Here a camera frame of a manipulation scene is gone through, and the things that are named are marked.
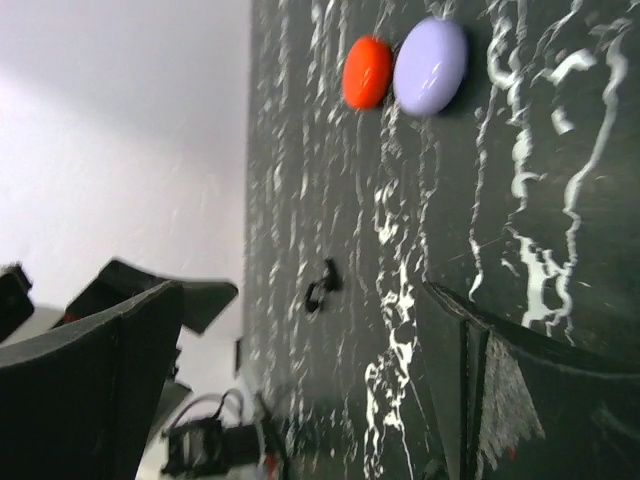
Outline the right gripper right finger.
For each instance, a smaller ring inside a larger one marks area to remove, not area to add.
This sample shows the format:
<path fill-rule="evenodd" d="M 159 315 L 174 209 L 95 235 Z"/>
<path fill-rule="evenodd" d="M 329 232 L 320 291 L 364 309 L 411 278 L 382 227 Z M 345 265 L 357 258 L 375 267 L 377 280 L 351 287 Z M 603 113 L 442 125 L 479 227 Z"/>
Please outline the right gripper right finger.
<path fill-rule="evenodd" d="M 635 479 L 639 367 L 423 286 L 429 479 Z"/>

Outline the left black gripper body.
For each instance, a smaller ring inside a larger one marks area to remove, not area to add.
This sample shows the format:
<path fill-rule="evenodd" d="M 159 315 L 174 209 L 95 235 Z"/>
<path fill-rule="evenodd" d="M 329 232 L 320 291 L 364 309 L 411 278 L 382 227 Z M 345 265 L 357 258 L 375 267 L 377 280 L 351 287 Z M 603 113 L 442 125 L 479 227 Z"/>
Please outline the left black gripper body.
<path fill-rule="evenodd" d="M 278 478 L 280 438 L 261 395 L 244 419 L 245 399 L 237 389 L 205 394 L 188 403 L 161 431 L 166 478 Z"/>

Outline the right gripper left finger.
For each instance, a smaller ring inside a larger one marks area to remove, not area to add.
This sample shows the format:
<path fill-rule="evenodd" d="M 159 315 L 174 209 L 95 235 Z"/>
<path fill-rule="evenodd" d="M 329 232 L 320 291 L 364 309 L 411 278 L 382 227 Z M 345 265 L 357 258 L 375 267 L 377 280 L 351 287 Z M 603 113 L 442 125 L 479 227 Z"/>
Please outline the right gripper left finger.
<path fill-rule="evenodd" d="M 183 311 L 165 282 L 2 347 L 2 478 L 134 478 Z"/>

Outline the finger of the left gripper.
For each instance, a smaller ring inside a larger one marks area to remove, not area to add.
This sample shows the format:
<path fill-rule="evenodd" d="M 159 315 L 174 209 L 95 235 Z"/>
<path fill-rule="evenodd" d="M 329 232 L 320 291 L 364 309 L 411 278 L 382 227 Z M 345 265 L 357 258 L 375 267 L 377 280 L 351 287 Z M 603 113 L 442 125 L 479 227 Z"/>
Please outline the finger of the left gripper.
<path fill-rule="evenodd" d="M 166 278 L 112 259 L 67 306 L 64 323 L 114 307 L 166 281 L 183 288 L 182 325 L 198 335 L 202 335 L 238 295 L 238 288 L 229 281 Z"/>
<path fill-rule="evenodd" d="M 9 338 L 33 314 L 32 282 L 20 263 L 1 266 L 0 341 Z"/>

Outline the orange earbud charging case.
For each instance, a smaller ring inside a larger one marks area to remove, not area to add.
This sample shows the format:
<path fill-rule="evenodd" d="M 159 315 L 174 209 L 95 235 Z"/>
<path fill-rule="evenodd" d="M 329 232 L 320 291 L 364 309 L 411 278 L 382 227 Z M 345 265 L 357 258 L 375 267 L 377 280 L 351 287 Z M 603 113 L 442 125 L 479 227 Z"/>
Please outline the orange earbud charging case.
<path fill-rule="evenodd" d="M 344 63 L 342 91 L 346 104 L 357 110 L 375 108 L 386 95 L 391 72 L 389 46 L 373 36 L 360 37 Z"/>

